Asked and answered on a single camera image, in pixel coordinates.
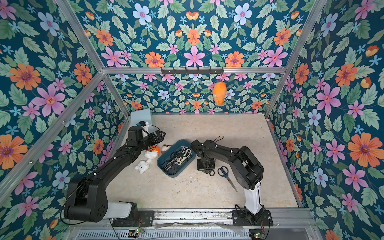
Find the small black scissors bottom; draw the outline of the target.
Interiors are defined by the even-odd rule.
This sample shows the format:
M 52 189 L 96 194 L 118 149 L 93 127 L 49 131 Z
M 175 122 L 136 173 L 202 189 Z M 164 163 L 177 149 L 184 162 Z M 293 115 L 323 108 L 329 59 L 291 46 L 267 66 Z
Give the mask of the small black scissors bottom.
M 215 171 L 213 169 L 211 170 L 205 170 L 204 171 L 205 174 L 208 174 L 209 176 L 213 177 L 215 175 Z

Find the beige kitchen scissors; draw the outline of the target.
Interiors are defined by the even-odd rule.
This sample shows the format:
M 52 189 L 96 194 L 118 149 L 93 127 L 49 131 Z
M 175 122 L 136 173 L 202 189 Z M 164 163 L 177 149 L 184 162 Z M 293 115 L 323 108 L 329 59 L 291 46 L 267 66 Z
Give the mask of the beige kitchen scissors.
M 185 161 L 187 161 L 192 155 L 192 150 L 187 147 L 181 148 L 177 154 L 177 165 L 181 166 Z

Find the blue handled scissors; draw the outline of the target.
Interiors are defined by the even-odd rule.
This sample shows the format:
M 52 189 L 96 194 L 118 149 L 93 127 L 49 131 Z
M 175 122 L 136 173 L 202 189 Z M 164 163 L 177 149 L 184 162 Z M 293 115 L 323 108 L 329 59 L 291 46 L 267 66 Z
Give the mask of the blue handled scissors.
M 219 167 L 218 168 L 218 175 L 220 177 L 223 177 L 225 178 L 229 184 L 232 186 L 232 188 L 237 192 L 238 190 L 236 189 L 235 185 L 233 184 L 233 182 L 231 181 L 230 177 L 229 177 L 229 169 L 226 167 L 226 166 L 222 166 L 222 167 Z

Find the small dark scissors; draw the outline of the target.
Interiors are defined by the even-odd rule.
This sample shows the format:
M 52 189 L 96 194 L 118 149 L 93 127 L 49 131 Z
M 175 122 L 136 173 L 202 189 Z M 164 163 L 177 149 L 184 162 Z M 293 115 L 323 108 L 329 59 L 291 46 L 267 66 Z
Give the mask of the small dark scissors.
M 191 150 L 187 147 L 182 147 L 178 152 L 171 154 L 171 159 L 165 165 L 165 169 L 168 170 L 175 165 L 181 166 L 191 155 Z

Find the teal storage box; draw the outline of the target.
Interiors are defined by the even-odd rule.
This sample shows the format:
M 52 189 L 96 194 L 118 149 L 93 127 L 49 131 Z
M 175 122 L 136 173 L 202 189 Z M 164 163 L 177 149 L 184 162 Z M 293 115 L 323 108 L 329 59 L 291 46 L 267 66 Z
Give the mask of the teal storage box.
M 196 157 L 192 144 L 179 140 L 157 160 L 157 166 L 170 178 L 176 178 Z

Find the large black scissors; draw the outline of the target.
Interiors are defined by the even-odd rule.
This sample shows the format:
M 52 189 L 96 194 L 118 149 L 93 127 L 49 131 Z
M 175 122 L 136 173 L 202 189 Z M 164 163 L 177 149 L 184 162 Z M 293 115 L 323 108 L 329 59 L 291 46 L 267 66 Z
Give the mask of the large black scissors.
M 176 152 L 172 153 L 171 158 L 161 165 L 162 170 L 168 175 L 175 175 L 180 168 L 177 165 L 177 154 Z

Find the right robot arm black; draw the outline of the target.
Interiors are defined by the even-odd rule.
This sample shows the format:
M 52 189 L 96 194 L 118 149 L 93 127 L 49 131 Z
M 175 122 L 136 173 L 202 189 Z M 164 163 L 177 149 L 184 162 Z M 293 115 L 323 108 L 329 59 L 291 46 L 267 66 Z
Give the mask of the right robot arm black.
M 197 170 L 210 176 L 218 175 L 233 184 L 229 173 L 244 189 L 245 207 L 243 217 L 249 224 L 255 224 L 262 218 L 265 207 L 261 199 L 261 186 L 264 167 L 255 157 L 252 151 L 243 146 L 241 148 L 229 148 L 217 144 L 217 141 L 206 140 L 201 143 L 195 140 L 191 143 L 192 150 L 198 156 Z

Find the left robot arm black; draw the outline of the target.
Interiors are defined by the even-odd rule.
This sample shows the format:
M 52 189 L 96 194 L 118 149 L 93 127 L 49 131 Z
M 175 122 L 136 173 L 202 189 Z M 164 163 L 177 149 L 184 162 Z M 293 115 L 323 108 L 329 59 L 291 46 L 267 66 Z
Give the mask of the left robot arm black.
M 126 143 L 106 163 L 93 173 L 70 181 L 61 219 L 98 223 L 104 219 L 123 219 L 130 216 L 134 204 L 109 201 L 106 188 L 143 151 L 164 140 L 166 133 L 158 127 L 150 133 L 146 129 L 150 126 L 141 121 L 130 127 Z

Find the light blue box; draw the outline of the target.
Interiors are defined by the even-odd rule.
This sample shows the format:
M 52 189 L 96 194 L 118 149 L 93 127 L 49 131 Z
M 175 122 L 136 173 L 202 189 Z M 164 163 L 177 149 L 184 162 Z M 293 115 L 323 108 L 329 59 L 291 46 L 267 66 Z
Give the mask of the light blue box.
M 153 124 L 152 113 L 150 109 L 139 110 L 135 112 L 131 112 L 131 127 L 136 126 L 139 122 L 148 122 L 149 124 Z

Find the tiger plush toy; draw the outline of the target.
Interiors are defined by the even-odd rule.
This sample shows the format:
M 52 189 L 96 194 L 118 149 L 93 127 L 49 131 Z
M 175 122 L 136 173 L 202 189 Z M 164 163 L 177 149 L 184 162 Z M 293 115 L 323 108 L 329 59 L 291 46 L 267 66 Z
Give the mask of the tiger plush toy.
M 161 150 L 159 147 L 152 147 L 149 150 L 146 150 L 144 153 L 144 157 L 146 159 L 156 159 L 161 153 Z

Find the brown white plush toy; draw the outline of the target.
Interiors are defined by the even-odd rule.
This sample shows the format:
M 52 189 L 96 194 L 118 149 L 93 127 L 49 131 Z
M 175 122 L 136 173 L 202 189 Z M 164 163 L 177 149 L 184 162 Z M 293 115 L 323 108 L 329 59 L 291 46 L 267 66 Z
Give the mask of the brown white plush toy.
M 164 154 L 166 151 L 168 151 L 170 148 L 172 147 L 172 145 L 163 145 L 161 147 L 161 153 Z

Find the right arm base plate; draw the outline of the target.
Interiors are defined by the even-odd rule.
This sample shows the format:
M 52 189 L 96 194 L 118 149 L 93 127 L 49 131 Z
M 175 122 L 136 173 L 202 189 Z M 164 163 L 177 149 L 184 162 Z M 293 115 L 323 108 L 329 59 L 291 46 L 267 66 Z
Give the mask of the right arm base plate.
M 240 227 L 272 227 L 274 225 L 271 212 L 269 210 L 260 210 L 253 215 L 245 210 L 233 210 L 233 225 Z

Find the black hook rail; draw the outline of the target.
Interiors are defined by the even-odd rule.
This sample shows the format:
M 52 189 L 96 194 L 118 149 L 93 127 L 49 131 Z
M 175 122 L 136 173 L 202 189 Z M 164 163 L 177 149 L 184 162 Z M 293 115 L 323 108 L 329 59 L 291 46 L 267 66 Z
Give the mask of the black hook rail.
M 223 74 L 224 68 L 161 68 L 161 74 L 180 74 L 180 75 L 189 75 L 189 74 L 201 74 L 201 75 L 211 75 L 211 74 Z

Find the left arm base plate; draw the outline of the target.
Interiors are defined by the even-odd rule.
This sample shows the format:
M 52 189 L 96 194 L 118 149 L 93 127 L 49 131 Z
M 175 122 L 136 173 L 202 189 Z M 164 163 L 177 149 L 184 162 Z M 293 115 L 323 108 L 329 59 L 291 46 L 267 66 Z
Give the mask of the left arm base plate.
M 118 218 L 113 221 L 113 227 L 151 227 L 154 221 L 154 211 L 133 211 L 127 218 Z

